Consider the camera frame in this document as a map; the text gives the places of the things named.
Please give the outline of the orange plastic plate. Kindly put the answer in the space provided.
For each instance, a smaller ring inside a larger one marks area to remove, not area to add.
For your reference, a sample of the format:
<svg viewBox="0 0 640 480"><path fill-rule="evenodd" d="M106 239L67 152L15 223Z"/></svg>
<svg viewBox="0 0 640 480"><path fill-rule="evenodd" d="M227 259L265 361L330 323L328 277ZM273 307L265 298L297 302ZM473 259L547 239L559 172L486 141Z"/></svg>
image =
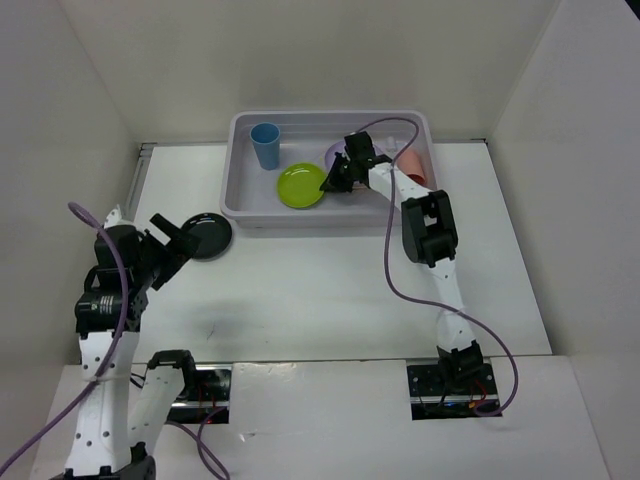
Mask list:
<svg viewBox="0 0 640 480"><path fill-rule="evenodd" d="M370 187L365 184L365 183L361 183L361 182L355 182L352 186L352 191L353 192L357 192L357 191L367 191L369 190Z"/></svg>

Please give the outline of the purple plastic plate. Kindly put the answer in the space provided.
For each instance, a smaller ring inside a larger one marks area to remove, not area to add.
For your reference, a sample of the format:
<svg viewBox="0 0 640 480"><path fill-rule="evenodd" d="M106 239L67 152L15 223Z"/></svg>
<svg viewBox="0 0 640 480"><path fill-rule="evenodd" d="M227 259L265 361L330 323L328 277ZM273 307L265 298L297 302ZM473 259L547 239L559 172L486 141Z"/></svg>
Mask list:
<svg viewBox="0 0 640 480"><path fill-rule="evenodd" d="M384 155L371 140L358 140L346 142L345 140L333 144L324 155L325 171L328 174L335 154L344 154L349 159L349 172L354 176L362 175L367 169L373 168L380 163L389 163L390 160Z"/></svg>

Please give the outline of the black plate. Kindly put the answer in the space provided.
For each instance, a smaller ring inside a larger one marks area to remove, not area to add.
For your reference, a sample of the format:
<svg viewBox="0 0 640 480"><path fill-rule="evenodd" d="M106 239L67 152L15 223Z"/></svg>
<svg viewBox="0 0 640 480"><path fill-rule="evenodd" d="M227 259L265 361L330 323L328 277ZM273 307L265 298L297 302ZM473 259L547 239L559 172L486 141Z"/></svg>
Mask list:
<svg viewBox="0 0 640 480"><path fill-rule="evenodd" d="M230 247L233 229L222 215L212 212L192 216L181 226L181 230L200 240L194 260L209 261L223 255Z"/></svg>

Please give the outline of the green plastic plate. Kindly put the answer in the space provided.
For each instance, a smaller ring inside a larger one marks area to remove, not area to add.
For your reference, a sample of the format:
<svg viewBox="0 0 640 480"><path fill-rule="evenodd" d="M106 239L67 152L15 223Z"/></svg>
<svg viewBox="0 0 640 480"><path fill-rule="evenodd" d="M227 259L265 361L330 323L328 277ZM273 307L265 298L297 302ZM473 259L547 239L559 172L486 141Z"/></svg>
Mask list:
<svg viewBox="0 0 640 480"><path fill-rule="evenodd" d="M301 162L284 169L276 182L279 200L287 207L306 209L318 203L324 191L321 185L326 172L319 166Z"/></svg>

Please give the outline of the coral plastic cup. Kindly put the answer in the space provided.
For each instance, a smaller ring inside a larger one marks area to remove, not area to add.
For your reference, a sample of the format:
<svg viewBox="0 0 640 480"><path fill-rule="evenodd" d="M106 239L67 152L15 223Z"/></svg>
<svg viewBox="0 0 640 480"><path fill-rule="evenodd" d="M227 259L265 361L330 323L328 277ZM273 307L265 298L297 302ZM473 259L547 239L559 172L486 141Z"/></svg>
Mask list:
<svg viewBox="0 0 640 480"><path fill-rule="evenodd" d="M396 165L402 173L415 183L421 186L427 185L427 176L422 166L421 156L416 150L412 148L405 150L398 157Z"/></svg>

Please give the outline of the blue plastic cup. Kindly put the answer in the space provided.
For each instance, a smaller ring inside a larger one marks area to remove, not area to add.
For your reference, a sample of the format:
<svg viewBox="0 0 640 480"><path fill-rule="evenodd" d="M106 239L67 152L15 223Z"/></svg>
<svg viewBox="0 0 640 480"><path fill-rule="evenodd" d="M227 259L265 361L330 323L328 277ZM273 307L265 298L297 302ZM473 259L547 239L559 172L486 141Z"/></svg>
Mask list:
<svg viewBox="0 0 640 480"><path fill-rule="evenodd" d="M260 123L250 131L260 166L265 170L275 170L279 167L280 129L272 123Z"/></svg>

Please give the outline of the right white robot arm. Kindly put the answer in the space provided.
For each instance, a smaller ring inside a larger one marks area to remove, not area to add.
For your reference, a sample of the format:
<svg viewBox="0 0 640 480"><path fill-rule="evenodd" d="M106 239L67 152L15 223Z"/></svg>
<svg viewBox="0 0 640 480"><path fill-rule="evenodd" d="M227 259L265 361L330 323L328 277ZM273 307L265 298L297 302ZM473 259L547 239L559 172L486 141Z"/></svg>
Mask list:
<svg viewBox="0 0 640 480"><path fill-rule="evenodd" d="M370 135L352 133L334 161L320 189L350 193L359 184L390 202L400 215L401 240L408 260L433 278L437 298L429 304L442 310L436 323L438 380L448 394L462 392L482 369L484 359L464 305L456 275L459 243L448 194L416 182L375 151Z"/></svg>

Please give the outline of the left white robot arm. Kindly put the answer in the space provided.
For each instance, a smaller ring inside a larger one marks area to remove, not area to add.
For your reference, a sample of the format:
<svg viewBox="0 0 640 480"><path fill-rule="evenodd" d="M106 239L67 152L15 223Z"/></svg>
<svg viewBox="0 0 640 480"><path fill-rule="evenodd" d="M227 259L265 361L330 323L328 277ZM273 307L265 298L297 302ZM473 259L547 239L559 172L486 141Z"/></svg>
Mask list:
<svg viewBox="0 0 640 480"><path fill-rule="evenodd" d="M148 291L159 290L196 253L199 240L156 214L151 223L168 240L141 231L113 209L104 223L85 211L97 231L95 265L74 309L86 386L64 479L153 479L154 450L176 399L192 397L199 375L187 350L165 350L147 364L138 399L130 379Z"/></svg>

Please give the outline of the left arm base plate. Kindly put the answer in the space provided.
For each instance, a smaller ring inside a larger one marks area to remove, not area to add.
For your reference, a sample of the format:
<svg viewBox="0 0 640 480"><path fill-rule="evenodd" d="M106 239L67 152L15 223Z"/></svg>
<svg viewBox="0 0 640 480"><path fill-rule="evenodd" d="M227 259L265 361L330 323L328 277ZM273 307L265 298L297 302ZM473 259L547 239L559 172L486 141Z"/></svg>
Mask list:
<svg viewBox="0 0 640 480"><path fill-rule="evenodd" d="M168 419L183 425L227 424L232 386L231 364L197 364L194 383L172 404Z"/></svg>

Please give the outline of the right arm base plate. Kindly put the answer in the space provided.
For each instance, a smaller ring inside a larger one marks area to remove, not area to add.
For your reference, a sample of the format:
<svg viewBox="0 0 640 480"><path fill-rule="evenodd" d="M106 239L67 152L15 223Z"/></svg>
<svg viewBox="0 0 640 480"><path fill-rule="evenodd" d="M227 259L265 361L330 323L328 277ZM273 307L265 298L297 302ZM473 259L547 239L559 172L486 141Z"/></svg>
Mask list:
<svg viewBox="0 0 640 480"><path fill-rule="evenodd" d="M435 360L406 365L412 419L440 420L477 417L500 407L493 369L485 363L480 373L457 390L445 386Z"/></svg>

